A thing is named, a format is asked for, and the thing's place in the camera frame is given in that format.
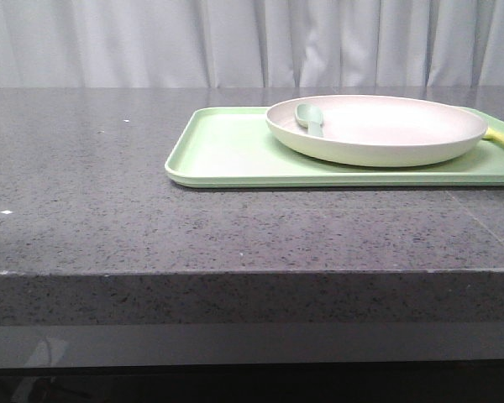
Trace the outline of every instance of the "floor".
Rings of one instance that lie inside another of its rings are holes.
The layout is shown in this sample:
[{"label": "floor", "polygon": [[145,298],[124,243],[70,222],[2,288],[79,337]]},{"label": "floor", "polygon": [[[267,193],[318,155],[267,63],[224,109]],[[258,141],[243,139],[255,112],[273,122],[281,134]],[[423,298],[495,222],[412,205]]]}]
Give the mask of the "floor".
[{"label": "floor", "polygon": [[0,403],[504,402],[504,360],[0,370]]}]

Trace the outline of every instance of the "tray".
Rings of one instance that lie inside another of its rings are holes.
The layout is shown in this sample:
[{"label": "tray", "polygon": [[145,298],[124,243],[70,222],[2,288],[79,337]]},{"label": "tray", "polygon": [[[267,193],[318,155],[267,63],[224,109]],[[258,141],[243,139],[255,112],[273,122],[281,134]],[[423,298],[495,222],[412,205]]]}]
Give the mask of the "tray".
[{"label": "tray", "polygon": [[[317,160],[270,132],[267,107],[209,107],[194,112],[165,169],[190,187],[504,186],[504,149],[481,140],[460,157],[413,168],[366,168]],[[481,115],[504,133],[504,122]]]}]

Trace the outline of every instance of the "white plate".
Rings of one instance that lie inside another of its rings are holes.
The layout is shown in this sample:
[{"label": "white plate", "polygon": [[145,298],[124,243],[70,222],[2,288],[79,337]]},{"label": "white plate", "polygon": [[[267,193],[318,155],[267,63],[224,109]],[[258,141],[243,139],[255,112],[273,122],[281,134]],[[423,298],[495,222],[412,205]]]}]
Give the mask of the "white plate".
[{"label": "white plate", "polygon": [[[323,110],[323,137],[307,135],[295,107]],[[266,113],[286,146],[321,160],[350,165],[403,167],[451,160],[472,149],[487,122],[460,107],[401,97],[329,95],[280,102]]]}]

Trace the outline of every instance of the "gray speckled surface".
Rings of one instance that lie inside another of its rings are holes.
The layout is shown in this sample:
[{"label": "gray speckled surface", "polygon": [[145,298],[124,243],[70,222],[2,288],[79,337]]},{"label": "gray speckled surface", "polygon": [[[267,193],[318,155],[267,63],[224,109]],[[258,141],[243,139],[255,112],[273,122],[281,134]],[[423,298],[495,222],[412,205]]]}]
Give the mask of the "gray speckled surface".
[{"label": "gray speckled surface", "polygon": [[0,325],[504,321],[504,188],[165,175],[198,108],[338,92],[504,120],[504,87],[0,90]]}]

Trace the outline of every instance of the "curtain fold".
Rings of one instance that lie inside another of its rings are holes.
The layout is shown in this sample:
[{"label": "curtain fold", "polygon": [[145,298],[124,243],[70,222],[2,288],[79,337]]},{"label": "curtain fold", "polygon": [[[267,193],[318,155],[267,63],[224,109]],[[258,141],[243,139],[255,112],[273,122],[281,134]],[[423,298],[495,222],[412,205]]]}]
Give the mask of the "curtain fold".
[{"label": "curtain fold", "polygon": [[504,85],[504,0],[0,0],[0,87]]}]

